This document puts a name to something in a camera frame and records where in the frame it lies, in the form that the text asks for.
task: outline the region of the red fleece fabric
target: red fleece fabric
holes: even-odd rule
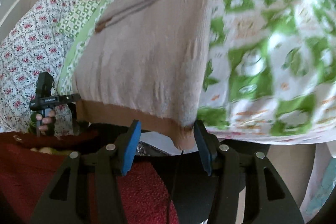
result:
[[[0,190],[25,223],[29,223],[42,192],[63,160],[64,156],[0,143]],[[166,224],[168,192],[150,163],[133,164],[130,172],[125,177],[118,177],[117,182],[129,224]],[[91,194],[91,223],[98,224],[94,204]],[[173,204],[170,206],[170,224],[179,224]]]

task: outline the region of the brown cloth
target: brown cloth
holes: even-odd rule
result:
[[[73,74],[77,118],[130,126],[194,146],[212,0],[115,0]]]

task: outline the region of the metal rivet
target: metal rivet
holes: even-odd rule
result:
[[[265,154],[264,154],[263,152],[257,152],[257,153],[256,153],[256,156],[257,156],[258,158],[260,158],[260,159],[265,158]]]
[[[70,158],[72,158],[72,159],[75,159],[75,158],[77,158],[77,157],[78,157],[78,155],[79,155],[79,153],[78,153],[78,152],[76,152],[76,151],[74,151],[74,152],[71,152],[71,153],[70,153]]]
[[[106,150],[112,151],[116,148],[116,146],[113,143],[110,143],[106,146]]]
[[[222,151],[228,151],[229,150],[229,147],[226,145],[226,144],[221,144],[219,146],[219,149],[222,150]]]

